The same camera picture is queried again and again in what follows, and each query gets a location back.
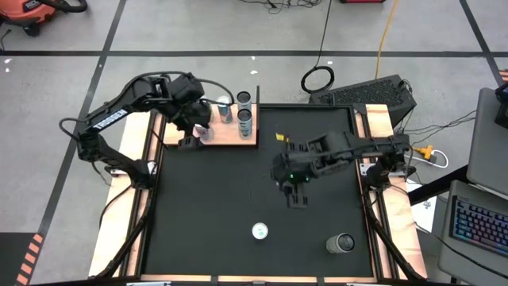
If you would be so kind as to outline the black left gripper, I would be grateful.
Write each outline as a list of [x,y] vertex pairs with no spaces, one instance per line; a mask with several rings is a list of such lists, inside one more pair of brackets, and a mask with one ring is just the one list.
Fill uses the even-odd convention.
[[177,126],[177,130],[183,131],[185,137],[179,139],[179,150],[192,150],[201,146],[199,137],[189,137],[194,134],[194,127],[200,125],[205,129],[209,129],[212,117],[211,105],[207,101],[198,100],[182,106],[177,113],[173,123]]

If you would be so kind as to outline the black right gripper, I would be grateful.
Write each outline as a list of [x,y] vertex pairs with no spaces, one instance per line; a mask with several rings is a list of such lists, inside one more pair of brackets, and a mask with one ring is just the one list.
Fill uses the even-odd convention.
[[312,172],[308,165],[291,167],[287,164],[277,164],[272,166],[272,179],[275,181],[278,189],[284,193],[287,198],[289,208],[306,208],[308,206],[308,197],[303,183],[309,183],[317,175]]

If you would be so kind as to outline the silver can with white lid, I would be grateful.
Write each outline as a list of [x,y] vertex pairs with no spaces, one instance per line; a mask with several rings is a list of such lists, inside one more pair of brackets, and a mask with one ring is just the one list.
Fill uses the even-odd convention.
[[196,124],[194,126],[194,132],[197,134],[197,137],[202,142],[208,142],[214,139],[214,130],[212,127],[206,128],[205,126]]

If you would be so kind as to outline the white can with black lid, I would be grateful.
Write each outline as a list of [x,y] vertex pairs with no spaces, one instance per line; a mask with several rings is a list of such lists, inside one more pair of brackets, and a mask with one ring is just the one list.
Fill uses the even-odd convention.
[[241,109],[237,112],[238,129],[242,139],[249,139],[252,135],[252,112]]

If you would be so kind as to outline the grey can with dark lid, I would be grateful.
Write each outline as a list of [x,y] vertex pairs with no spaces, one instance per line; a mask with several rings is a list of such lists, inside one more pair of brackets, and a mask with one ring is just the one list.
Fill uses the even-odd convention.
[[329,253],[349,253],[355,248],[355,240],[352,235],[347,233],[338,234],[328,238],[325,247]]

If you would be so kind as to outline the black table mat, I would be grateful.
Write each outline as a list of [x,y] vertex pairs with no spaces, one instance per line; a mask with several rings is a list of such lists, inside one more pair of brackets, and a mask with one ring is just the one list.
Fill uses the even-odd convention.
[[[349,131],[346,109],[261,110],[256,147],[206,147],[163,154],[145,274],[370,277],[371,255],[354,165],[305,185],[309,203],[290,209],[270,177],[283,133],[303,142]],[[256,240],[252,227],[267,225]],[[328,238],[347,233],[349,253]]]

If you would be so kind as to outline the black power adapter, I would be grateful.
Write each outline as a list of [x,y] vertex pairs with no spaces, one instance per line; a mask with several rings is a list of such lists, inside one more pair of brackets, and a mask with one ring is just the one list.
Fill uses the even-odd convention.
[[408,134],[395,134],[394,139],[399,149],[403,149],[405,152],[410,150],[410,136]]

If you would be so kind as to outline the black mesh computer tower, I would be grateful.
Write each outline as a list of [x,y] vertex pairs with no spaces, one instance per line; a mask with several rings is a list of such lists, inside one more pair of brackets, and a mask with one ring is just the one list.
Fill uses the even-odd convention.
[[309,103],[321,105],[384,104],[395,127],[417,105],[410,83],[399,75],[312,94]]

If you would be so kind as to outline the white paper sheet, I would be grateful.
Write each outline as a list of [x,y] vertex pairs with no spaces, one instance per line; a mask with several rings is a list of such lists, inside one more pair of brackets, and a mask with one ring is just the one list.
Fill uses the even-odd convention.
[[414,221],[423,229],[431,232],[433,228],[433,218],[435,214],[437,199],[432,197],[422,203],[411,206]]

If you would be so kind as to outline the yellow plug splitter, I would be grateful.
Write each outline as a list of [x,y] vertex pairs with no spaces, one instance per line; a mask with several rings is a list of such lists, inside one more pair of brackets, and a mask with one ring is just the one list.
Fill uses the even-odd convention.
[[433,147],[431,145],[427,145],[426,147],[413,147],[412,150],[420,153],[424,160],[430,160],[433,156]]

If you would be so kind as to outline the computer keyboard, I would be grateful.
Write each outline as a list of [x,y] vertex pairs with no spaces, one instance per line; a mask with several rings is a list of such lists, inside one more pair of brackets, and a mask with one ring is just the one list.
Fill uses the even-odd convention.
[[508,201],[455,180],[438,268],[475,286],[508,286]]

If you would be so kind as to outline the grey desk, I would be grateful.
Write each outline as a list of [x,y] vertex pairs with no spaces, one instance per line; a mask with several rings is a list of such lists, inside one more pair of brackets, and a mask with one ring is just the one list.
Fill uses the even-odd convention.
[[501,103],[495,91],[479,91],[467,178],[508,197],[508,129],[495,123]]

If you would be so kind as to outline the orange shop vacuum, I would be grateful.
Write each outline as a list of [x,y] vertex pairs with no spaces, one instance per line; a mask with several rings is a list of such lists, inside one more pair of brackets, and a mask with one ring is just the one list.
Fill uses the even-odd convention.
[[0,0],[0,22],[21,27],[30,37],[38,36],[40,25],[55,13],[55,8],[38,0]]

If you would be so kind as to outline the black device on desk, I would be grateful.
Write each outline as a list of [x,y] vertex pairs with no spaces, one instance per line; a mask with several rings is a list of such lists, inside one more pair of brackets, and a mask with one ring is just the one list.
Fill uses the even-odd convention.
[[495,90],[495,95],[500,103],[498,113],[495,116],[495,123],[508,129],[508,82]]

